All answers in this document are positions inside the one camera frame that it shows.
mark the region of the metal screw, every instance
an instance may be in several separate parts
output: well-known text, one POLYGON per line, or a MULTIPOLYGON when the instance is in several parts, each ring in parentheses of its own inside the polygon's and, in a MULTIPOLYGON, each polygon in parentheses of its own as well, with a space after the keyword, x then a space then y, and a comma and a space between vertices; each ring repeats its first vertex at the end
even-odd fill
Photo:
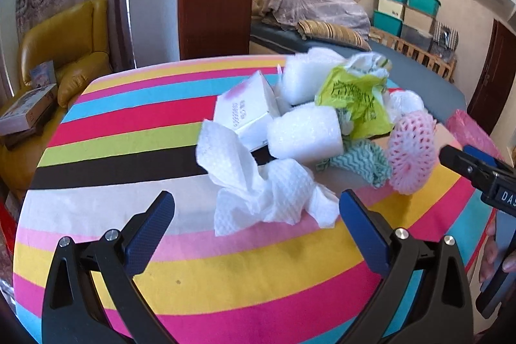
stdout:
POLYGON ((108 241, 114 241, 115 239, 118 238, 118 234, 120 232, 118 232, 116 229, 111 229, 110 231, 107 231, 106 234, 104 235, 104 237, 108 240, 108 241))
POLYGON ((455 238, 451 235, 446 235, 444 237, 444 243, 449 246, 455 245, 455 238))
POLYGON ((396 236, 399 238, 399 239, 406 239, 409 237, 409 233, 407 232, 407 230, 403 229, 402 227, 398 227, 394 233, 396 234, 396 236))
POLYGON ((59 239, 59 246, 64 248, 65 246, 70 245, 71 240, 72 239, 69 236, 63 236, 61 239, 59 239))

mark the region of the green plastic bag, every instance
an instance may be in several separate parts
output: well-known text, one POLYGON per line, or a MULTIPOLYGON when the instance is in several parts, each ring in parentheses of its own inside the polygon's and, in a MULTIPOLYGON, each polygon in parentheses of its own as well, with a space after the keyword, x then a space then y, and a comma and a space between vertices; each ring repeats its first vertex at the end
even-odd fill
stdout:
POLYGON ((350 113, 354 124, 352 139, 385 134, 393 128, 382 99, 386 83, 386 78, 371 74, 354 76, 338 66, 326 78, 315 103, 350 113))

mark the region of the armchair backrest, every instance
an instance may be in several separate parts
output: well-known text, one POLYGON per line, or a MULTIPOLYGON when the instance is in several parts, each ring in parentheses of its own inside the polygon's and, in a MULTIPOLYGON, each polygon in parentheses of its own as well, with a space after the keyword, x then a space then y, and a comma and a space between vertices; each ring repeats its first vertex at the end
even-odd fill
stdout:
POLYGON ((30 70, 48 60, 57 69, 94 51, 109 54, 107 0, 79 3, 30 29, 20 44, 20 84, 30 85, 30 70))

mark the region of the armchair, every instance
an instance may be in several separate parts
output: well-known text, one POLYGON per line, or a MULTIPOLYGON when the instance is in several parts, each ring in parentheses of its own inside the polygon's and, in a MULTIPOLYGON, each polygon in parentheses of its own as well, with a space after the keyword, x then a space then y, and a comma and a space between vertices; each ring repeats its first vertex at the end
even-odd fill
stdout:
POLYGON ((19 47, 20 90, 0 115, 30 89, 30 70, 54 61, 57 110, 41 136, 33 135, 8 151, 0 138, 0 176, 19 198, 25 195, 35 169, 59 123, 91 81, 112 72, 109 66, 107 0, 89 0, 29 30, 19 47))

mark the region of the striped tablecloth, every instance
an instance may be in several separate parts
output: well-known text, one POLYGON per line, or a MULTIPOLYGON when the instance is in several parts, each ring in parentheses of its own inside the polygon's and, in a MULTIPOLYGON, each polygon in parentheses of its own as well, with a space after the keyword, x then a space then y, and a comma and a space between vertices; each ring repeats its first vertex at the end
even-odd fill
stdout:
MULTIPOLYGON (((163 64, 100 78, 81 95, 39 163, 16 235, 17 314, 37 340, 59 238, 96 240, 121 229, 162 190, 174 195, 176 217, 135 282, 179 342, 326 344, 344 332, 379 277, 343 222, 320 230, 305 214, 295 226, 261 223, 216 238, 218 188, 195 162, 201 122, 213 117, 216 95, 257 69, 274 83, 278 64, 284 57, 163 64)), ((466 264, 491 214, 466 180, 442 166, 412 196, 389 187, 357 193, 417 238, 455 236, 466 264)), ((127 333, 101 277, 94 278, 113 326, 127 333)), ((407 293, 390 330, 409 307, 407 293)))

